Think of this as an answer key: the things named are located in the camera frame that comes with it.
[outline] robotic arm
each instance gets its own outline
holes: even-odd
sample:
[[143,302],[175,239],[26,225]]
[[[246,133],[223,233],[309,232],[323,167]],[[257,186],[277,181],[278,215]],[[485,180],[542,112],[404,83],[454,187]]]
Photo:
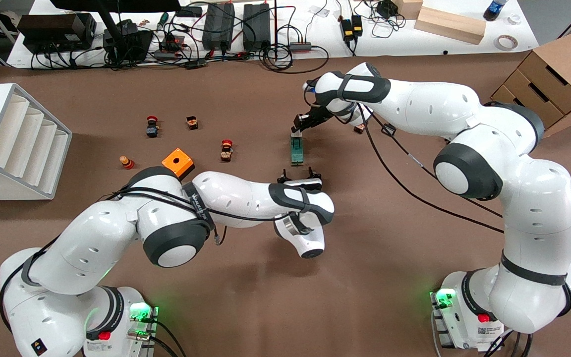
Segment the robotic arm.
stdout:
[[369,63],[304,88],[313,89],[319,108],[342,118],[358,112],[367,120],[375,111],[395,128],[450,140],[434,162],[441,185],[462,197],[501,199],[501,263],[452,273],[435,294],[455,347],[486,350],[504,324],[531,334],[569,310],[571,177],[557,163],[528,156],[544,131],[535,113],[482,106],[460,84],[384,79]]
[[132,316],[150,318],[151,307],[135,289],[97,286],[136,241],[153,264],[176,267],[195,257],[215,223],[247,228],[267,221],[301,257],[312,258],[324,251],[322,226],[334,214],[320,191],[218,172],[183,186],[163,167],[139,172],[116,198],[89,206],[43,255],[25,249],[1,265],[5,311],[23,357],[70,357],[81,347],[88,357],[138,355],[144,337],[135,331],[143,328]]

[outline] brown table surface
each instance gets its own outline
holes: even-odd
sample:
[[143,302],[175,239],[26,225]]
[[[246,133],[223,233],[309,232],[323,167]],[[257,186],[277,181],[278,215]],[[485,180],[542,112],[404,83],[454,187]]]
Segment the brown table surface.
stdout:
[[[385,77],[450,81],[474,88],[483,101],[525,54],[367,59]],[[152,266],[132,247],[102,283],[134,287],[161,307],[189,357],[433,357],[428,291],[453,271],[492,266],[499,233],[450,217],[403,192],[379,164],[365,135],[335,120],[304,133],[305,166],[289,165],[288,137],[305,79],[347,71],[365,59],[331,59],[313,74],[267,72],[257,63],[213,63],[200,70],[138,68],[30,72],[0,69],[0,82],[20,84],[72,129],[74,136],[53,201],[0,201],[0,263],[24,248],[43,246],[99,196],[120,188],[138,170],[158,165],[180,147],[199,172],[217,170],[272,182],[286,168],[292,178],[307,166],[323,174],[335,202],[326,226],[326,252],[304,260],[276,237],[272,225],[231,229],[222,246],[208,241],[186,266]],[[297,62],[297,69],[316,65]],[[158,138],[145,135],[145,118],[160,120]],[[196,116],[198,131],[184,117]],[[231,163],[220,162],[224,138]],[[387,163],[410,189],[455,212],[500,226],[490,215],[451,195],[379,131]],[[431,167],[441,138],[398,133]],[[550,136],[532,154],[571,172],[571,128]],[[487,203],[501,210],[498,200]],[[163,332],[160,336],[170,343]],[[445,357],[476,357],[446,350]],[[0,357],[18,355],[0,322]],[[165,355],[162,350],[157,356]],[[510,347],[496,356],[510,355]],[[571,313],[535,334],[530,357],[571,356]]]

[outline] green light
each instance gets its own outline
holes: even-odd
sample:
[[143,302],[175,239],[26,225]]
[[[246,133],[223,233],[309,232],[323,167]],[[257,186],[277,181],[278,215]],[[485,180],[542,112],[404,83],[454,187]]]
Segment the green light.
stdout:
[[151,307],[144,302],[132,303],[129,312],[132,318],[148,318],[151,314]]
[[453,306],[453,299],[455,298],[455,290],[453,289],[439,289],[435,293],[435,299],[441,307]]

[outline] red cap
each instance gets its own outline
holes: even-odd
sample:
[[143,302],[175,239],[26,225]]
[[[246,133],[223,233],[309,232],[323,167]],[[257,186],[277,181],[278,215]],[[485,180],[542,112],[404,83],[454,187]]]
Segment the red cap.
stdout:
[[488,316],[488,314],[479,314],[479,315],[477,315],[477,319],[478,319],[481,323],[484,323],[484,322],[490,321],[490,316]]
[[98,339],[107,341],[112,336],[112,333],[109,331],[102,331],[98,334]]

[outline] black square sticker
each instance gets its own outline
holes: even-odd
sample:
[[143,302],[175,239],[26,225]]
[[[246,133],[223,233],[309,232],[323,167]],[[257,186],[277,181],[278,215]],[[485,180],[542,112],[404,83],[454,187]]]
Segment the black square sticker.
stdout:
[[37,356],[43,355],[44,352],[48,351],[48,349],[46,348],[45,344],[43,344],[43,341],[41,341],[41,339],[34,341],[31,344],[31,346],[32,350],[34,350],[34,353],[36,353]]

